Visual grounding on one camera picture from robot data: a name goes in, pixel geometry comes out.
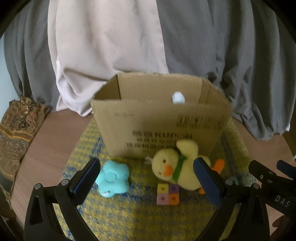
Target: yellow cube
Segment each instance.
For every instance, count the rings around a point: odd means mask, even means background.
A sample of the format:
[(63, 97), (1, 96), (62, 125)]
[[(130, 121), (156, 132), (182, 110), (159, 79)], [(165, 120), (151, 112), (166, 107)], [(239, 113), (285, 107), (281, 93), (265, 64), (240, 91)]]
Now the yellow cube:
[(158, 194), (168, 194), (168, 184), (159, 183), (157, 186)]

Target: woven mat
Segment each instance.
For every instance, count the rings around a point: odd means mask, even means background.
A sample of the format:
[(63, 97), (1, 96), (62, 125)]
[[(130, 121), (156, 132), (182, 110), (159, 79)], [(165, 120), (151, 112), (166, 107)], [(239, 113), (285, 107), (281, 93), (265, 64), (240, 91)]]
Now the woven mat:
[[(91, 157), (100, 159), (101, 164), (110, 160), (94, 119), (90, 122), (64, 170), (63, 177), (70, 179), (81, 170)], [(226, 166), (221, 176), (226, 179), (235, 176), (240, 184), (250, 186), (255, 178), (249, 174), (250, 159), (246, 147), (232, 120), (210, 155), (212, 162), (223, 158)], [(111, 240), (195, 240), (215, 212), (205, 195), (197, 191), (180, 189), (180, 205), (157, 206), (157, 179), (151, 166), (143, 160), (113, 159), (126, 163), (130, 170), (131, 188), (127, 194), (110, 199), (99, 194), (94, 184), (83, 205), (77, 209), (100, 241)], [(62, 229), (68, 238), (71, 232), (55, 206)], [(230, 222), (221, 236), (228, 236), (237, 215), (236, 207)]]

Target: screw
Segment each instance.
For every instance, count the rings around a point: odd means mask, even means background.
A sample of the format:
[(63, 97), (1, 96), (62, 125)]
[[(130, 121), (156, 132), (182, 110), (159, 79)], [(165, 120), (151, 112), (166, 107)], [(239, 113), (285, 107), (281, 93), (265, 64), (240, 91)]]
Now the screw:
[(37, 184), (34, 186), (34, 188), (35, 188), (36, 190), (38, 190), (39, 188), (41, 188), (41, 184), (40, 184), (40, 183), (37, 183)]
[(230, 180), (230, 179), (226, 179), (226, 180), (225, 180), (225, 183), (226, 183), (227, 185), (231, 186), (231, 185), (233, 184), (233, 181)]
[(256, 189), (259, 189), (260, 188), (260, 186), (259, 186), (258, 183), (253, 183), (253, 187), (256, 188)]
[(64, 180), (61, 181), (61, 184), (63, 186), (66, 186), (68, 183), (69, 183), (69, 180), (68, 179), (64, 179)]

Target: purple cube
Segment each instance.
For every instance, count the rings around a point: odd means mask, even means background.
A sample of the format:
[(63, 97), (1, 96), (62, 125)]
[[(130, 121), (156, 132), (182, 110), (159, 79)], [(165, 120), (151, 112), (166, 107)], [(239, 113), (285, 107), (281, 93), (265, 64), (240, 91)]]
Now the purple cube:
[(168, 185), (168, 193), (179, 193), (179, 185), (178, 184), (169, 184)]
[(157, 194), (157, 205), (168, 205), (168, 194)]

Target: duck's orange foot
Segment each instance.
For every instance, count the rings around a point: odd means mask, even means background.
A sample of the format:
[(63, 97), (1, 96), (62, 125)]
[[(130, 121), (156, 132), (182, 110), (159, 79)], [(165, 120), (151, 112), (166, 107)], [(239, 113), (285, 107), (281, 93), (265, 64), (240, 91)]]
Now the duck's orange foot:
[[(224, 168), (224, 165), (225, 165), (225, 161), (223, 159), (219, 159), (218, 161), (216, 161), (215, 165), (212, 167), (212, 170), (221, 174), (221, 172)], [(205, 194), (205, 191), (203, 190), (203, 188), (200, 188), (200, 189), (198, 189), (198, 193)]]

